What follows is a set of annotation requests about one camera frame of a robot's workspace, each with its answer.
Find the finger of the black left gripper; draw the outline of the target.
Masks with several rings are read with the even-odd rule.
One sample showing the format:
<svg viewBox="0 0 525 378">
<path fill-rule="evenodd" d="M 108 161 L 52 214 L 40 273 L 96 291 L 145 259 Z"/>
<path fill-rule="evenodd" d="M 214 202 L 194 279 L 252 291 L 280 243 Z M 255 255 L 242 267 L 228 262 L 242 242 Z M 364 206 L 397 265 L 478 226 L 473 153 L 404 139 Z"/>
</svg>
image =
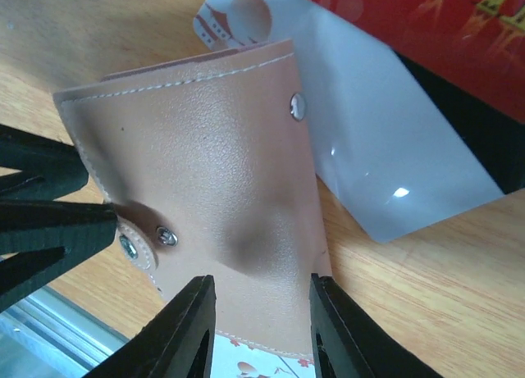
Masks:
<svg viewBox="0 0 525 378">
<path fill-rule="evenodd" d="M 12 169 L 1 177 L 1 199 L 61 198 L 83 188 L 89 174 L 76 148 L 1 126 L 1 167 Z"/>
<path fill-rule="evenodd" d="M 111 245 L 117 217 L 108 204 L 1 202 L 1 310 Z"/>
</svg>

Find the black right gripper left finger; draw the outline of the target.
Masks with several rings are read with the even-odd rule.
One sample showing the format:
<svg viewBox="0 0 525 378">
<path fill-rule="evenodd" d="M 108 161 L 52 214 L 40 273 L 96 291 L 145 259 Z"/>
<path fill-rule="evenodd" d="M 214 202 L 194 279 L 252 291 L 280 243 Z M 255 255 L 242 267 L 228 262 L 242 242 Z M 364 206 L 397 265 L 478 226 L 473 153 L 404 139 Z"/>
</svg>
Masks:
<svg viewBox="0 0 525 378">
<path fill-rule="evenodd" d="M 132 340 L 86 375 L 209 377 L 215 325 L 213 276 L 196 276 Z"/>
</svg>

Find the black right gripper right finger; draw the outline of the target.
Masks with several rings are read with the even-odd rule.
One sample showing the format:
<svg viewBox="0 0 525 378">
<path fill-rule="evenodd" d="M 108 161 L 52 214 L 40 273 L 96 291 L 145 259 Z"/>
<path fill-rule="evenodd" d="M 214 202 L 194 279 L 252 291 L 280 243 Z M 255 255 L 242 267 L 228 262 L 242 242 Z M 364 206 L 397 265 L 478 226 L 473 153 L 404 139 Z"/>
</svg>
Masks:
<svg viewBox="0 0 525 378">
<path fill-rule="evenodd" d="M 438 377 L 390 337 L 333 279 L 313 274 L 309 290 L 317 377 Z"/>
</svg>

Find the pink leather card holder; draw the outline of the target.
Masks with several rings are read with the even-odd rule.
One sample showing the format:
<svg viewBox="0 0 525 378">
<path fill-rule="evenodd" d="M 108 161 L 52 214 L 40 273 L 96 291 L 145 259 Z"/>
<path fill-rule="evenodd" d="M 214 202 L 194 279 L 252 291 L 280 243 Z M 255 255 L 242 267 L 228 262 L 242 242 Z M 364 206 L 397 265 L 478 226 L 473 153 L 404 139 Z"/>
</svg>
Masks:
<svg viewBox="0 0 525 378">
<path fill-rule="evenodd" d="M 311 357 L 309 282 L 331 264 L 291 41 L 110 75 L 53 101 L 161 296 L 211 275 L 218 334 Z"/>
</svg>

